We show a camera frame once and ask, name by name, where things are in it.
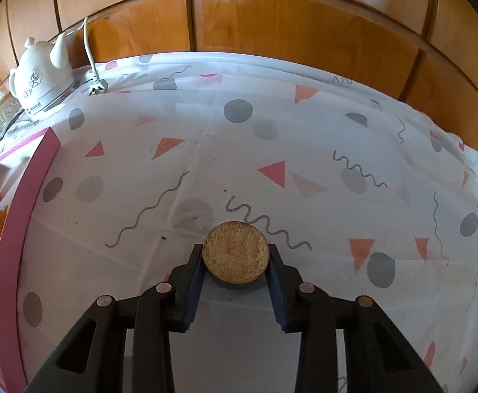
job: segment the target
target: tablecloth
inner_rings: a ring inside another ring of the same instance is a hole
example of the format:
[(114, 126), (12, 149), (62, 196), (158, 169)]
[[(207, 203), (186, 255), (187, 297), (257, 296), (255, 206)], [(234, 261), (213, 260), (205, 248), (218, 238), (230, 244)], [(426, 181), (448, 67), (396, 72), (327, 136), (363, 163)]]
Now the tablecloth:
[[(141, 294), (240, 220), (331, 296), (372, 296), (445, 391), (471, 391), (476, 151), (406, 104), (290, 62), (172, 53), (98, 66), (107, 94), (88, 96), (86, 73), (48, 119), (21, 117), (0, 142), (52, 126), (62, 143), (20, 267), (28, 379), (98, 296)], [(192, 327), (172, 334), (176, 389), (291, 392), (298, 343), (267, 288), (206, 280)], [(344, 376), (341, 359), (340, 393)]]

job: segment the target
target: kettle spout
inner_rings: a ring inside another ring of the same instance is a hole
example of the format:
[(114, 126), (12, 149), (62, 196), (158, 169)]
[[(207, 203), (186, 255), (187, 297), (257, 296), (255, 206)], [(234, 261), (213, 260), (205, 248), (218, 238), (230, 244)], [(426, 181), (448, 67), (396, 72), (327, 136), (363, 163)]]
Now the kettle spout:
[(54, 67), (57, 69), (64, 68), (68, 63), (68, 49), (64, 39), (66, 38), (66, 33), (63, 32), (57, 37), (51, 52), (49, 52), (49, 59)]

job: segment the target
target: kettle lid knob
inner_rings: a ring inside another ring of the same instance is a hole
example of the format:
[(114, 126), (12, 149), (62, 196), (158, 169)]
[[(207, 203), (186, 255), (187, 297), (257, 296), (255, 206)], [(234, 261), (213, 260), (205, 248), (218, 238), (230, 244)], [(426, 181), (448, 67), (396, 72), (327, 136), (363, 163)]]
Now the kettle lid knob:
[(28, 48), (29, 46), (32, 46), (35, 43), (35, 38), (29, 37), (26, 40), (26, 43), (24, 43), (24, 47)]

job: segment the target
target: gray squiggly line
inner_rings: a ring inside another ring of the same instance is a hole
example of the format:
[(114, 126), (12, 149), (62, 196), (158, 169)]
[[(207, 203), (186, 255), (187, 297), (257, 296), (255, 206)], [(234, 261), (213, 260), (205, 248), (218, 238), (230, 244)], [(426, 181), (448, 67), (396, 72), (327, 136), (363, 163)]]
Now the gray squiggly line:
[(342, 160), (343, 158), (346, 160), (346, 168), (349, 169), (349, 170), (353, 170), (354, 168), (356, 167), (359, 167), (359, 172), (361, 173), (361, 176), (363, 177), (371, 177), (372, 180), (373, 180), (373, 184), (376, 185), (376, 187), (381, 187), (381, 186), (385, 186), (386, 189), (388, 189), (388, 185), (385, 183), (385, 182), (381, 182), (379, 184), (376, 183), (375, 181), (375, 177), (372, 175), (372, 174), (363, 174), (363, 167), (361, 167), (359, 164), (354, 164), (353, 166), (349, 166), (349, 162), (350, 160), (348, 160), (348, 157), (345, 157), (344, 155), (341, 155), (340, 158), (335, 158), (335, 153), (337, 152), (337, 150), (334, 150), (334, 155), (332, 155), (332, 158), (334, 159), (334, 161), (340, 161)]
[(230, 204), (232, 203), (234, 198), (235, 197), (232, 196), (230, 198), (230, 200), (228, 201), (227, 205), (226, 205), (226, 211), (228, 211), (229, 213), (233, 213), (237, 210), (240, 210), (241, 208), (247, 208), (248, 211), (246, 212), (246, 215), (244, 216), (244, 219), (243, 219), (245, 223), (248, 223), (249, 225), (254, 225), (259, 220), (262, 220), (263, 218), (265, 218), (266, 219), (266, 228), (264, 230), (266, 231), (266, 233), (267, 234), (281, 234), (281, 233), (284, 233), (284, 235), (286, 236), (286, 245), (288, 246), (288, 248), (290, 248), (292, 250), (295, 250), (296, 248), (299, 248), (301, 245), (308, 245), (308, 248), (310, 250), (312, 249), (312, 246), (310, 245), (310, 243), (308, 241), (301, 241), (297, 245), (290, 245), (290, 235), (288, 234), (288, 231), (286, 229), (279, 229), (278, 231), (270, 232), (269, 229), (270, 229), (271, 220), (270, 220), (269, 216), (267, 216), (266, 214), (263, 214), (262, 216), (257, 217), (253, 221), (249, 221), (248, 216), (251, 214), (251, 207), (248, 204), (241, 204), (238, 207), (230, 209)]
[(338, 83), (338, 84), (344, 83), (345, 80), (346, 80), (346, 82), (347, 82), (348, 84), (351, 84), (351, 83), (354, 82), (353, 80), (350, 80), (349, 78), (346, 78), (346, 77), (341, 77), (341, 81), (339, 81), (339, 78), (333, 77), (333, 78), (332, 78), (332, 83), (335, 83), (335, 80), (337, 80), (337, 83)]
[(471, 302), (474, 301), (474, 298), (477, 295), (477, 276), (478, 276), (478, 272), (475, 274), (474, 295), (471, 296), (470, 303), (468, 304), (468, 307), (466, 308), (465, 312), (468, 312), (471, 306)]
[(402, 140), (401, 144), (403, 144), (403, 143), (405, 142), (405, 140), (401, 137), (401, 133), (406, 130), (406, 126), (405, 126), (405, 124), (402, 122), (401, 118), (399, 119), (399, 122), (402, 124), (403, 129), (402, 129), (400, 132), (397, 133), (397, 136), (399, 137), (399, 139)]
[(450, 263), (450, 261), (447, 259), (447, 257), (443, 254), (443, 243), (441, 241), (441, 238), (439, 238), (439, 235), (437, 234), (437, 220), (435, 219), (435, 211), (439, 208), (439, 202), (437, 202), (437, 199), (435, 199), (435, 194), (436, 192), (434, 192), (434, 202), (435, 202), (435, 208), (434, 208), (434, 214), (433, 214), (433, 217), (434, 217), (434, 222), (435, 222), (435, 229), (434, 229), (434, 233), (435, 233), (435, 237), (437, 238), (437, 240), (439, 241), (439, 244), (441, 245), (441, 249), (439, 250), (439, 253), (441, 253), (441, 256), (443, 256), (443, 258), (447, 261), (447, 266), (448, 266), (448, 263)]
[(344, 380), (344, 383), (343, 383), (342, 386), (339, 387), (339, 390), (337, 391), (337, 393), (340, 393), (340, 391), (343, 390), (344, 387), (348, 384), (348, 380), (346, 379), (346, 377), (339, 377), (339, 378), (337, 379), (337, 385), (339, 384), (339, 382), (340, 382), (341, 380)]
[(169, 80), (171, 77), (173, 77), (175, 74), (182, 74), (185, 70), (187, 70), (188, 68), (191, 68), (192, 65), (189, 65), (187, 67), (185, 67), (183, 70), (180, 70), (179, 72), (174, 72), (172, 73), (169, 77), (166, 77), (166, 78), (161, 78), (161, 80)]
[(143, 215), (143, 213), (145, 211), (148, 211), (148, 210), (153, 210), (154, 208), (157, 208), (159, 206), (159, 203), (161, 202), (161, 199), (164, 195), (166, 195), (168, 192), (173, 192), (173, 191), (176, 191), (179, 187), (181, 187), (181, 183), (182, 183), (182, 179), (184, 178), (184, 176), (186, 176), (187, 174), (189, 173), (189, 171), (186, 171), (185, 173), (182, 173), (181, 177), (179, 178), (179, 183), (177, 184), (176, 187), (174, 187), (173, 189), (166, 189), (163, 193), (161, 193), (161, 196), (159, 197), (159, 199), (157, 199), (157, 203), (155, 205), (152, 205), (151, 207), (146, 207), (144, 208), (143, 210), (141, 210), (141, 212), (139, 213), (139, 215), (137, 216), (137, 220), (135, 220), (135, 223), (133, 224), (133, 226), (126, 226), (126, 227), (123, 227), (122, 230), (119, 232), (119, 236), (117, 237), (117, 240), (115, 241), (115, 243), (113, 245), (109, 245), (109, 244), (104, 244), (106, 245), (108, 248), (115, 248), (115, 246), (119, 243), (120, 241), (120, 237), (122, 236), (123, 232), (124, 231), (129, 231), (131, 229), (135, 229), (137, 227), (137, 224), (139, 223), (139, 220), (141, 218), (141, 216)]

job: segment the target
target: pink tray rim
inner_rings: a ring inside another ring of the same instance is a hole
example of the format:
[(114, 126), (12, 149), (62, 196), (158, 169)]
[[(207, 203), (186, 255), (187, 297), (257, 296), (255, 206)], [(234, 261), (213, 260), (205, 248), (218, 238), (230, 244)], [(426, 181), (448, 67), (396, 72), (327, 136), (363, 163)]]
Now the pink tray rim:
[(31, 135), (0, 156), (0, 161), (43, 136), (29, 161), (9, 206), (0, 238), (0, 369), (8, 393), (27, 385), (17, 326), (17, 282), (26, 231), (42, 183), (61, 145), (52, 128)]

